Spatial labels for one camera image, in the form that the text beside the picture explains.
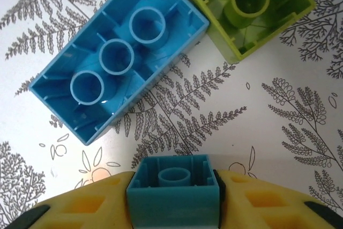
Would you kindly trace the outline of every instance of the fern leaf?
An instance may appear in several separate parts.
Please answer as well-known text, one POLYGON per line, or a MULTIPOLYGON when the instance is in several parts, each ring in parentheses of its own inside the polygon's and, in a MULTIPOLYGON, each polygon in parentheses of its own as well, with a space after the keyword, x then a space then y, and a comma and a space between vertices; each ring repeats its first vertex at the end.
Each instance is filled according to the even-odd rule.
POLYGON ((177 122, 177 125, 178 125, 178 128, 180 130, 181 136, 183 138, 186 138, 187 137, 187 131, 186 131, 185 126, 180 121, 177 122))
POLYGON ((86 5, 86 6, 95 6, 96 1, 95 0, 74 0, 76 3, 86 5))
POLYGON ((192 134, 194 132, 193 124, 191 123, 191 121, 189 119, 184 119, 184 122, 186 124, 188 133, 192 134))
POLYGON ((16 91, 16 93, 14 94, 14 96, 18 96, 24 92, 28 92, 28 86, 30 85, 30 83, 38 76, 38 74, 36 76, 32 76, 29 80, 26 80, 25 82, 23 82, 21 84, 21 87, 16 91))
POLYGON ((191 96, 191 95, 187 95, 185 97, 185 100, 191 104, 192 106, 194 106, 196 109, 200 110, 200 106, 199 103, 191 96))
POLYGON ((326 144, 319 137, 314 135, 314 133, 312 133, 308 129, 302 128, 301 130, 305 133, 305 135, 311 140, 311 142, 317 148, 318 153, 324 155, 327 152, 328 148, 326 144))
POLYGON ((321 125, 326 124, 326 110, 319 94, 316 91, 314 92, 314 106, 314 116, 316 117, 316 121, 321 125))
POLYGON ((187 113, 188 115, 191 115, 191 114, 192 114, 192 109, 190 108, 190 106, 189 106, 185 101, 181 100, 181 101, 178 103, 178 105, 179 105, 183 110, 185 110, 186 113, 187 113))
POLYGON ((69 7, 65 8, 67 14, 69 15, 69 17, 71 19, 73 19, 74 21, 76 21, 77 23, 83 25, 87 22, 87 19, 85 19, 83 16, 81 16, 79 13, 71 10, 69 7))
POLYGON ((62 0, 50 0, 60 11, 62 11, 62 0))
POLYGON ((169 89, 166 89, 166 92, 167 92, 167 99, 169 100, 170 104, 173 107, 175 107, 177 105, 176 96, 169 89))
POLYGON ((160 105, 161 105, 163 111, 165 111, 166 114, 169 115, 170 112, 172 111, 172 108, 170 107, 170 105, 167 102, 167 100, 159 92, 156 93, 156 97, 160 101, 160 105))
POLYGON ((305 108, 298 100, 295 101, 295 106, 298 108, 300 114, 307 118, 309 122, 314 119, 314 114, 309 108, 305 108))
POLYGON ((179 58, 181 58, 181 62, 184 63, 188 68, 191 65, 191 61, 188 56, 184 53, 179 54, 179 58))
POLYGON ((196 75, 193 75, 193 86, 194 86, 194 88, 199 88, 200 87, 200 81, 199 81, 199 78, 196 75))
POLYGON ((305 165, 331 167, 331 158, 328 156, 317 156, 311 158, 294 157, 294 159, 305 165))
POLYGON ((287 138, 292 142, 292 144, 294 145, 298 145, 301 144, 303 145, 303 143, 306 141, 304 134, 302 134, 294 125, 292 125, 291 123, 288 125, 292 132, 287 129, 286 127, 282 127, 282 131, 285 133, 285 135, 287 136, 287 138))
POLYGON ((161 81, 169 85, 171 88, 174 88, 174 82, 172 81, 172 79, 169 78, 169 76, 163 75, 161 77, 161 81))
POLYGON ((314 94, 309 87, 305 87, 305 90, 303 90, 302 88, 298 88, 297 91, 306 107, 314 104, 314 94))
POLYGON ((176 82, 176 93, 180 99, 184 98, 182 86, 179 82, 176 82))
POLYGON ((301 155, 301 156, 312 155, 312 150, 306 146, 294 146, 294 145, 288 144, 287 142, 282 142, 282 145, 293 154, 301 155))
POLYGON ((122 120, 119 119, 118 121, 116 121, 114 123, 114 128, 115 128, 117 134, 119 134, 119 132, 120 132, 120 124, 121 124, 121 122, 122 122, 122 120))
POLYGON ((128 114, 124 115, 124 128, 125 128, 125 136, 129 136, 131 127, 131 118, 128 114))
POLYGON ((144 116, 142 113, 136 114, 136 129, 135 129, 135 140, 140 138, 144 124, 144 116))
POLYGON ((193 91, 192 85, 189 82, 189 80, 187 80, 187 79, 184 80, 184 87, 185 87, 187 93, 191 93, 193 91))
POLYGON ((285 110, 282 110, 280 108, 276 108, 276 107, 274 107, 272 105, 268 105, 268 107, 274 113, 276 113, 277 115, 279 115, 281 117, 285 117, 285 118, 289 119, 290 121, 298 123, 300 125, 303 124, 303 117, 299 113, 297 113, 295 111, 285 111, 285 110))

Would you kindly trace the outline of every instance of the plastic tube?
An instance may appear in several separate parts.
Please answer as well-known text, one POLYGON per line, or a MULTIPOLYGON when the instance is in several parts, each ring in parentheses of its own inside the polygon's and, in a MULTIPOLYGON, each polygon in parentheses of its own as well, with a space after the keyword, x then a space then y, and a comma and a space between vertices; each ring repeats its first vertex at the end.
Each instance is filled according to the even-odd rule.
POLYGON ((191 173, 181 167, 171 167, 159 172, 160 187, 190 186, 191 173))
POLYGON ((162 48, 168 40, 168 30, 163 14, 152 7, 137 9, 129 21, 133 38, 147 48, 162 48))
POLYGON ((111 99, 116 93, 116 83, 106 74, 85 70, 72 77, 70 91, 77 102, 91 106, 111 99))
POLYGON ((99 62, 110 75, 129 76, 141 64, 141 58, 126 41, 112 39, 101 47, 99 62))
POLYGON ((224 7, 224 15, 236 28, 246 28, 263 14, 270 0, 229 0, 224 7))

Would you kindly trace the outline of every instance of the plastic toy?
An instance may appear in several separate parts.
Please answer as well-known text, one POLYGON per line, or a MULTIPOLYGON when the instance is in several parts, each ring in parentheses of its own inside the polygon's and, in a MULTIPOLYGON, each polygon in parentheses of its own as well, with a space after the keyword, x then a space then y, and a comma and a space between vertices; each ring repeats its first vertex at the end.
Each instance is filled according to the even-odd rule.
POLYGON ((219 186, 208 157, 142 161, 126 196, 133 228, 218 228, 219 186))
POLYGON ((207 27, 188 0, 107 0, 30 90, 89 145, 207 27))
POLYGON ((124 172, 45 200, 6 229, 137 229, 135 223, 139 221, 133 220, 140 216, 144 220, 145 209, 152 212, 151 220, 144 220, 145 228, 163 228, 163 219, 172 221, 164 224, 164 228, 176 228, 178 221, 178 228, 343 228, 343 218, 313 197, 246 175, 208 169, 211 167, 206 156, 149 157, 142 161, 136 174, 124 172), (219 194, 209 189, 218 190, 218 187, 219 194), (140 191, 134 208, 133 190, 135 194, 140 191), (168 199, 173 193, 174 201, 168 199), (188 203, 192 199, 196 202, 194 205, 188 203), (200 200, 206 200, 207 204, 203 205, 200 200), (158 216, 159 209, 167 211, 164 218, 158 216), (200 221, 206 219, 196 215, 202 214, 211 221, 216 218, 217 223, 201 225, 200 221), (199 227, 184 226, 185 223, 199 227))
POLYGON ((239 62, 315 8, 313 0, 192 0, 210 20, 208 35, 239 62))

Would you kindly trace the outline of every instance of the fern print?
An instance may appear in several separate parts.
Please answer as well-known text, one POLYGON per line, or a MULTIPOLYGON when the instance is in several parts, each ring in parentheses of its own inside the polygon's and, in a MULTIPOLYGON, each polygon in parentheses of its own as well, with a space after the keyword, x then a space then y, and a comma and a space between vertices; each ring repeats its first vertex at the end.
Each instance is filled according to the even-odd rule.
POLYGON ((0 164, 0 228, 5 228, 45 193, 45 175, 12 153, 8 142, 0 143, 0 164))
POLYGON ((302 61, 321 61, 328 52, 334 52, 331 65, 326 69, 329 76, 343 79, 343 0, 315 0, 317 7, 281 34, 281 42, 297 45, 302 61))
POLYGON ((315 180, 317 187, 310 186, 310 194, 333 211, 343 211, 343 188, 335 186, 334 181, 326 170, 322 170, 322 174, 315 171, 315 180))
MULTIPOLYGON (((181 54, 180 59, 186 68, 190 66, 186 54, 181 54)), ((247 110, 247 107, 240 107, 228 112, 193 115, 193 110, 200 110, 202 102, 219 89, 234 69, 235 65, 224 63, 215 71, 201 72, 189 80, 178 66, 174 66, 170 72, 177 75, 178 80, 162 75, 161 81, 115 124, 116 132, 120 133, 123 127, 128 137, 131 122, 135 120, 135 140, 140 143, 132 168, 144 157, 164 150, 174 151, 177 155, 192 155, 214 131, 247 110)))
MULTIPOLYGON (((286 105, 291 108, 291 110, 284 110, 269 105, 274 113, 293 122, 289 123, 287 127, 282 127, 282 131, 288 138, 288 142, 283 141, 282 145, 295 154, 294 159, 302 164, 322 168, 331 168, 335 164, 343 174, 343 144, 337 145, 337 149, 334 150, 329 147, 319 133, 319 127, 326 124, 326 109, 319 94, 309 87, 299 87, 297 89, 299 97, 297 97, 293 87, 282 78, 273 79, 272 85, 262 83, 262 88, 281 107, 286 105), (309 129, 300 128, 297 124, 306 125, 309 129)), ((338 135, 343 143, 341 130, 338 130, 338 135)), ((331 195, 334 191, 339 195, 341 188, 335 188, 329 178, 326 170, 323 170, 322 175, 315 171, 319 192, 314 187, 310 187, 310 193, 332 209, 339 208, 343 211, 343 203, 339 204, 331 195)))

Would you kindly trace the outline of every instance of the leaf illustration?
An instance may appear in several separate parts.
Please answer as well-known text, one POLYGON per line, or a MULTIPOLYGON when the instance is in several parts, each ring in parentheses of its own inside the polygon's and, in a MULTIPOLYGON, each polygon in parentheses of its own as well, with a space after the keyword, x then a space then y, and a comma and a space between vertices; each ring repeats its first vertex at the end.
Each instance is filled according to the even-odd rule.
POLYGON ((291 153, 301 156, 311 156, 312 150, 306 146, 290 145, 286 142, 282 142, 282 145, 291 153))
POLYGON ((136 114, 136 129, 135 129, 135 140, 138 140, 143 130, 144 115, 142 113, 136 114))
POLYGON ((176 75, 178 75, 181 79, 183 78, 183 73, 182 71, 180 70, 179 67, 177 67, 176 65, 173 65, 171 68, 170 68, 171 72, 175 73, 176 75))
POLYGON ((82 178, 74 187, 74 189, 80 188, 84 183, 84 179, 82 178))
POLYGON ((120 167, 120 164, 118 164, 117 162, 107 162, 106 165, 110 167, 120 167))
POLYGON ((327 156, 318 156, 311 158, 294 157, 294 159, 302 164, 311 166, 331 167, 331 159, 327 156))
POLYGON ((311 142, 317 148, 318 153, 324 155, 327 152, 328 148, 326 144, 319 137, 314 135, 308 129, 302 128, 301 130, 305 133, 305 135, 311 140, 311 142))
POLYGON ((303 117, 301 116, 301 114, 295 112, 295 111, 285 111, 282 110, 280 108, 276 108, 272 105, 268 105, 268 107, 277 115, 281 116, 281 117, 285 117, 288 118, 290 121, 298 123, 300 125, 303 124, 303 117))
POLYGON ((55 154, 56 154, 56 149, 55 149, 55 146, 54 144, 51 145, 50 147, 50 155, 51 155, 51 159, 54 160, 55 159, 55 154))
POLYGON ((182 86, 179 82, 176 82, 176 93, 180 99, 184 97, 182 86))
POLYGON ((82 150, 82 163, 87 171, 91 171, 90 161, 88 160, 87 154, 84 150, 82 150))
POLYGON ((171 88, 174 88, 174 82, 172 81, 172 79, 169 78, 169 76, 163 75, 161 77, 161 81, 170 86, 171 88))
POLYGON ((329 96, 329 103, 334 109, 337 108, 337 102, 336 102, 336 99, 334 97, 329 96))
POLYGON ((249 159, 249 171, 252 169, 254 162, 255 162, 255 149, 253 146, 251 146, 250 159, 249 159))
POLYGON ((116 121, 114 123, 114 128, 115 128, 117 134, 119 134, 119 132, 120 132, 120 124, 121 124, 121 122, 122 122, 122 120, 119 119, 118 121, 116 121))
POLYGON ((65 134, 62 137, 60 137, 57 142, 63 142, 66 141, 69 138, 69 134, 65 134))
POLYGON ((125 127, 125 136, 129 136, 130 127, 131 127, 131 118, 128 114, 124 115, 124 127, 125 127))
POLYGON ((191 65, 190 59, 186 54, 180 53, 179 58, 181 59, 182 63, 184 63, 187 67, 191 65))
POLYGON ((93 166, 97 167, 102 159, 102 147, 100 147, 94 157, 93 166))
POLYGON ((249 175, 250 177, 252 177, 252 178, 257 179, 257 177, 256 177, 253 173, 251 173, 251 172, 248 172, 248 175, 249 175))

